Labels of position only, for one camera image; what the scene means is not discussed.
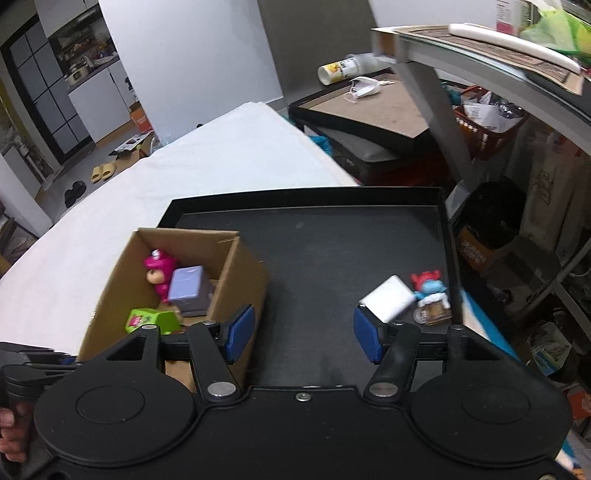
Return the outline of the left hand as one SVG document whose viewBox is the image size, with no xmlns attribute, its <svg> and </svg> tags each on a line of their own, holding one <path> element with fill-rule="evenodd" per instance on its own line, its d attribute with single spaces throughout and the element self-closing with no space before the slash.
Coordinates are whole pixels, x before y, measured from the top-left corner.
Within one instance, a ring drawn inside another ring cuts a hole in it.
<svg viewBox="0 0 591 480">
<path fill-rule="evenodd" d="M 0 452 L 10 462 L 24 463 L 27 460 L 33 410 L 31 403 L 18 403 L 0 411 Z"/>
</svg>

